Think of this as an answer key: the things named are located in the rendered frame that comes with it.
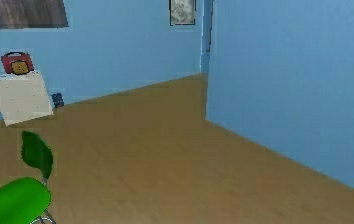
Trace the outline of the dark blue small object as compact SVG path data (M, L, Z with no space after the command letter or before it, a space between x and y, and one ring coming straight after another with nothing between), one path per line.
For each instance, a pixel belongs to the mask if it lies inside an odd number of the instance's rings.
M64 106L64 101L61 93L52 94L52 100L55 108Z

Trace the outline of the white cabinet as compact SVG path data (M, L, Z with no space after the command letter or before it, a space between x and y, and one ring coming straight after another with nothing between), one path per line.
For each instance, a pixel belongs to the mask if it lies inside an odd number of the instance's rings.
M6 126L52 115L42 74L0 75L0 112Z

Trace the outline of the green chair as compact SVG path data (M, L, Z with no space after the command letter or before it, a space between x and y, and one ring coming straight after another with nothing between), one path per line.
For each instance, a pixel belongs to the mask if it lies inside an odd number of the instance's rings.
M0 187L0 224L57 224L48 211L51 192L47 187L53 170L50 146L37 133L22 132L23 162L38 169L42 180L21 177Z

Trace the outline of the grey framed wall picture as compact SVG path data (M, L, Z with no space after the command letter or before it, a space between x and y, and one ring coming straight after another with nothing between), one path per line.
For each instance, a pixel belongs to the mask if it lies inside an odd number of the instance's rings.
M169 0L170 25L194 25L196 0Z

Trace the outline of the brown framed wall picture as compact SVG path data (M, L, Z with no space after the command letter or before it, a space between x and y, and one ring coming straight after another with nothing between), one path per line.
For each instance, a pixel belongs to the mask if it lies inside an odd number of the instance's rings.
M63 0L0 0L0 29L65 27Z

